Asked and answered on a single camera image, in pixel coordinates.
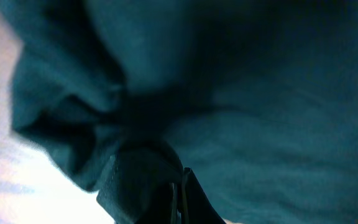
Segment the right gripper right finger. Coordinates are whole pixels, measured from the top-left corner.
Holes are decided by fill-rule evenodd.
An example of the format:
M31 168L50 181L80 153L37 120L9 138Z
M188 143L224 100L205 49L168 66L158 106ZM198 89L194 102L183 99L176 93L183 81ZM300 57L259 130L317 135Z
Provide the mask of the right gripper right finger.
M225 224L210 204L195 173L189 167L184 169L180 190L182 224Z

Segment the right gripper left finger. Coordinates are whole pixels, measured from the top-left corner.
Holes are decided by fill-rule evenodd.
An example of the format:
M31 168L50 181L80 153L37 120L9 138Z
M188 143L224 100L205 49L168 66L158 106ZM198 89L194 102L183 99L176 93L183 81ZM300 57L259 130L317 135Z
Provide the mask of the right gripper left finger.
M177 186L161 185L153 194L150 207L136 224L177 224Z

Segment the black t-shirt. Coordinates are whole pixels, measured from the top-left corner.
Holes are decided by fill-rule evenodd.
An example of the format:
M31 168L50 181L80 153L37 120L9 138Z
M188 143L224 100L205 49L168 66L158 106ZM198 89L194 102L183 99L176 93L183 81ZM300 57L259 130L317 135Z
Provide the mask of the black t-shirt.
M358 1L0 1L12 130L118 223L195 173L223 220L358 223Z

